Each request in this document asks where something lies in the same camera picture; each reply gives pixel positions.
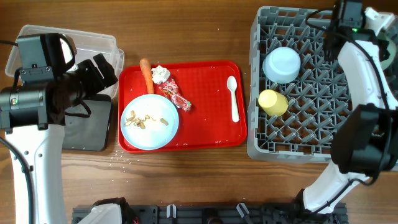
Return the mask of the black rectangular tray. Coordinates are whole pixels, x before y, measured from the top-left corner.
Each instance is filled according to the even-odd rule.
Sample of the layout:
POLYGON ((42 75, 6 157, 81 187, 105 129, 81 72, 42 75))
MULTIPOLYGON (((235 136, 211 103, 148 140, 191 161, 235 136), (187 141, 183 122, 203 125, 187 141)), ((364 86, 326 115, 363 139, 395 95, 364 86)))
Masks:
POLYGON ((95 95, 84 100, 91 110, 89 118, 65 117, 65 137, 62 149, 76 151, 103 151, 108 140, 113 110, 109 95, 95 95))

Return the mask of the clear plastic bin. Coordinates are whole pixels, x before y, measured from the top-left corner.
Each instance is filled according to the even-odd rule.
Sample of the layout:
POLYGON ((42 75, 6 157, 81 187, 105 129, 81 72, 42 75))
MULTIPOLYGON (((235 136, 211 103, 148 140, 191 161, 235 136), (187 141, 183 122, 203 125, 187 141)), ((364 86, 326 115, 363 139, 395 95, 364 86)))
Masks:
MULTIPOLYGON (((56 27, 45 27, 37 25, 25 25, 20 30, 18 36, 33 35, 41 33, 61 33, 71 37, 77 49, 76 64, 83 60, 91 59, 97 54, 103 54, 108 63, 114 68, 114 73, 119 78, 124 67, 124 52, 117 46, 116 38, 112 35, 85 32, 80 30, 62 29, 56 27)), ((14 76, 17 68, 21 67, 19 50, 13 47, 5 67, 5 74, 9 77, 14 76)), ((118 84, 114 84, 104 89, 100 94, 109 95, 115 98, 118 95, 118 84)))

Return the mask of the yellow plastic cup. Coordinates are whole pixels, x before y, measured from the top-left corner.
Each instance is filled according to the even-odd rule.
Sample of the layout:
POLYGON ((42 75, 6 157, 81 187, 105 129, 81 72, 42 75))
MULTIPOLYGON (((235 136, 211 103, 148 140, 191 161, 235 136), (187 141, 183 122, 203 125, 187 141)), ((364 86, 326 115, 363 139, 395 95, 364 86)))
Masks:
POLYGON ((287 111, 289 105, 287 98, 274 90, 262 91, 259 94, 258 103, 269 116, 283 115, 287 111))

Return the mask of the red candy wrapper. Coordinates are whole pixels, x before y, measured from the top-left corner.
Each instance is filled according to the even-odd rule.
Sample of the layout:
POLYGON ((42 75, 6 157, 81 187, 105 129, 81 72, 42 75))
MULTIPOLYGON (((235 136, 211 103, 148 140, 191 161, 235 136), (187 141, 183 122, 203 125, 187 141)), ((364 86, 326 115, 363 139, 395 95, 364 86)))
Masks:
POLYGON ((181 95, 179 87, 173 78, 169 78, 166 82, 161 83, 159 89, 177 108, 190 111, 192 107, 191 102, 181 95))

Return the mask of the grey dishwasher rack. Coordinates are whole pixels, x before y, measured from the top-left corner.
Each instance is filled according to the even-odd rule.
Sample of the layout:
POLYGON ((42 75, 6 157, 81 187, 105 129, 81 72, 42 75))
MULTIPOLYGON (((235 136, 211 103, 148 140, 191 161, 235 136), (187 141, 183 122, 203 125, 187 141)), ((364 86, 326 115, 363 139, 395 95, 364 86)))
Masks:
MULTIPOLYGON (((331 162, 335 133, 353 112, 348 82, 337 60, 324 57, 322 31, 332 10, 261 7, 251 27, 251 100, 248 120, 248 156, 263 161, 331 162), (266 56, 278 47, 300 56, 298 77, 274 83, 262 69, 266 56), (259 94, 274 90, 287 98, 281 116, 269 116, 259 106, 259 94)), ((397 45, 393 23, 385 33, 397 45)))

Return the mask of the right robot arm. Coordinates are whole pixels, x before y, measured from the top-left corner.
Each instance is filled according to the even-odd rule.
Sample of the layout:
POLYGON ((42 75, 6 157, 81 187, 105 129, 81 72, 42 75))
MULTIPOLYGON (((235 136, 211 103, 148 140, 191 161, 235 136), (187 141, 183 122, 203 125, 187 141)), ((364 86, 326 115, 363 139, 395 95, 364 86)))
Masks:
POLYGON ((371 186, 397 162, 397 100, 389 88, 383 61, 392 57, 380 31, 393 13, 363 8, 362 1, 336 1, 322 31, 324 57, 337 60, 348 82, 353 112, 335 133, 331 162, 319 178, 297 195, 301 222, 330 215, 358 184, 371 186))

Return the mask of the mint green bowl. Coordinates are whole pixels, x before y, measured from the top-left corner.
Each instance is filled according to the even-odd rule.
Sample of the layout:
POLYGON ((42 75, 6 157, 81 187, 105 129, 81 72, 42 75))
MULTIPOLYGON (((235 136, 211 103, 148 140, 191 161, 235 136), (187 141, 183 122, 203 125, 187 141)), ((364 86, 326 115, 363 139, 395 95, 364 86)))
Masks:
POLYGON ((388 47, 388 51, 391 53, 391 56, 389 57, 388 61, 381 62, 381 67, 383 70, 386 70, 387 68, 389 68, 391 66, 391 64, 393 63, 393 61, 396 57, 396 53, 397 53, 396 44, 394 43, 394 41, 391 38, 390 38, 390 40, 391 40, 391 43, 390 43, 390 46, 388 47))

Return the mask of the crumpled white tissue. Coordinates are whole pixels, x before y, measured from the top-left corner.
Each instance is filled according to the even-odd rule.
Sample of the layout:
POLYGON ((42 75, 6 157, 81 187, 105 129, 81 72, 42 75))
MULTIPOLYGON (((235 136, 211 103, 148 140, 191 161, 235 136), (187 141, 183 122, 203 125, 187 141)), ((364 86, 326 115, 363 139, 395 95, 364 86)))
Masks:
POLYGON ((152 68, 151 72, 152 72, 152 81, 158 85, 166 82, 171 75, 170 71, 167 68, 162 67, 160 65, 158 65, 155 68, 152 68))

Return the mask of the light blue bowl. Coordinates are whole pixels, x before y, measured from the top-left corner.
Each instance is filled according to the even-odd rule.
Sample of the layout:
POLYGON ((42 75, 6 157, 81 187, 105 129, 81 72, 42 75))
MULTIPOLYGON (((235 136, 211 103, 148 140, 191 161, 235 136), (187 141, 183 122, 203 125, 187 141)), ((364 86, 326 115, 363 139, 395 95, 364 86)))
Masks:
POLYGON ((286 84, 298 77, 300 66, 300 56, 294 49, 278 47, 266 56, 262 69, 270 81, 286 84))

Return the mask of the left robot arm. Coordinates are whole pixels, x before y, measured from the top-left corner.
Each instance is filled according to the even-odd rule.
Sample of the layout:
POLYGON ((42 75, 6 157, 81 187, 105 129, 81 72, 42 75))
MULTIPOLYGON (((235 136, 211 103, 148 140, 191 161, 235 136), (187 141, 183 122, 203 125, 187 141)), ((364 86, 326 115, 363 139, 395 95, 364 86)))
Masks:
POLYGON ((17 38, 21 67, 1 91, 1 142, 11 154, 16 222, 66 223, 61 156, 72 106, 114 85, 104 55, 76 61, 71 37, 60 33, 17 38))

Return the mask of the peanut shell scraps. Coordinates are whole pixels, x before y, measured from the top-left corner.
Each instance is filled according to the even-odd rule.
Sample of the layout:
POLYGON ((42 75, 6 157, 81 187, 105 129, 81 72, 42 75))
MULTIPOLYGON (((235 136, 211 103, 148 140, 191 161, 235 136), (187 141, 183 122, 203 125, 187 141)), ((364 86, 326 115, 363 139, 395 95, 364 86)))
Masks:
POLYGON ((165 126, 168 126, 169 123, 164 118, 155 118, 148 114, 144 114, 139 116, 134 110, 131 110, 127 113, 124 126, 135 126, 141 129, 146 129, 146 123, 162 123, 165 126))

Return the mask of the light blue plate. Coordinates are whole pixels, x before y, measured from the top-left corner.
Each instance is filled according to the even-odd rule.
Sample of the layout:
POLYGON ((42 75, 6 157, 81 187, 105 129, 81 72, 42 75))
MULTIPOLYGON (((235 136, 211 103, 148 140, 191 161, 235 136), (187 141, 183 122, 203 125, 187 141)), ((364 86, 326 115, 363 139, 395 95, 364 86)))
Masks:
POLYGON ((179 115, 175 105, 167 98, 146 94, 132 100, 123 109, 120 118, 120 130, 128 144, 144 151, 156 150, 167 145, 176 135, 179 127, 179 115), (169 125, 146 123, 146 129, 124 126, 127 113, 134 110, 139 116, 148 114, 155 118, 164 118, 169 125))

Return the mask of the red serving tray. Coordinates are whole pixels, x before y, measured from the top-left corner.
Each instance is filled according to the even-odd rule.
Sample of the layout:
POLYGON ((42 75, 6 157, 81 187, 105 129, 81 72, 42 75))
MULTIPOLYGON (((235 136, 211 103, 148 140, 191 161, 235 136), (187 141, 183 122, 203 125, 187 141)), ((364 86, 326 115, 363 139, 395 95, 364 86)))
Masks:
POLYGON ((192 103, 190 111, 179 110, 180 124, 175 137, 160 151, 232 147, 243 143, 248 127, 241 71, 230 60, 169 63, 164 66, 184 98, 192 103), (239 121, 231 115, 231 92, 227 79, 237 81, 235 91, 239 121))

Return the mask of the white plastic spoon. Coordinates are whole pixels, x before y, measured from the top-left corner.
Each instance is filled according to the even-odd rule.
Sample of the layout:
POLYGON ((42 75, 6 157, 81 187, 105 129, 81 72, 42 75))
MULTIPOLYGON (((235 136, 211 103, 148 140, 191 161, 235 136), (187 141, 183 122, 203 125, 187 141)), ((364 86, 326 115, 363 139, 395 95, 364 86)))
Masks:
POLYGON ((239 121, 239 112, 236 101, 237 81, 234 76, 228 77, 227 88, 231 93, 231 118, 233 122, 237 123, 239 121))

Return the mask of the orange carrot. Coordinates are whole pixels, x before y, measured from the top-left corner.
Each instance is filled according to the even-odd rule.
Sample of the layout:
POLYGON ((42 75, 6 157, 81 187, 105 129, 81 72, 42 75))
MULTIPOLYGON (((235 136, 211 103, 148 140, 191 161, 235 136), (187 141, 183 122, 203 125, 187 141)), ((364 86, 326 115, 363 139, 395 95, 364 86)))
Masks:
POLYGON ((141 72, 146 83, 148 94, 154 94, 154 84, 152 81, 152 70, 151 70, 152 67, 150 61, 146 58, 143 58, 140 60, 139 66, 141 68, 141 72))

